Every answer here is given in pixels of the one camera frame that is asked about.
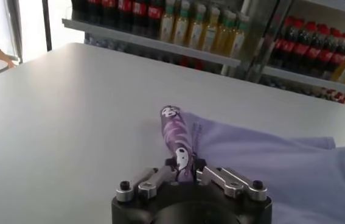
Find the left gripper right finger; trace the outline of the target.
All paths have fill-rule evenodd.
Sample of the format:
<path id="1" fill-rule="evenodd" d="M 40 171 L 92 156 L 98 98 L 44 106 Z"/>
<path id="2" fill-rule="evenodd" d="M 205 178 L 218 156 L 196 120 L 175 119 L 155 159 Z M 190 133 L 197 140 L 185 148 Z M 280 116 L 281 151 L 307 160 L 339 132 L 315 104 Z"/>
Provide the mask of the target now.
<path id="1" fill-rule="evenodd" d="M 205 159 L 195 159 L 195 176 L 200 184 L 216 184 L 229 198 L 237 198 L 244 194 L 253 201 L 267 199 L 268 190 L 262 181 L 251 181 L 231 168 L 207 165 Z"/>

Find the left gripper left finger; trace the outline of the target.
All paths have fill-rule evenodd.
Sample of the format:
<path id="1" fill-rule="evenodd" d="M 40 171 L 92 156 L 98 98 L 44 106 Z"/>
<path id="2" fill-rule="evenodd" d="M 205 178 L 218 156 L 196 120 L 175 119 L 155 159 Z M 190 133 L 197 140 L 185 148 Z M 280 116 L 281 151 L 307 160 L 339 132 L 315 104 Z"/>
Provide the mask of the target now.
<path id="1" fill-rule="evenodd" d="M 128 203 L 135 197 L 145 200 L 154 198 L 164 183 L 174 182 L 177 174 L 178 165 L 175 158 L 168 158 L 161 168 L 146 168 L 132 180 L 121 181 L 116 189 L 116 200 Z"/>

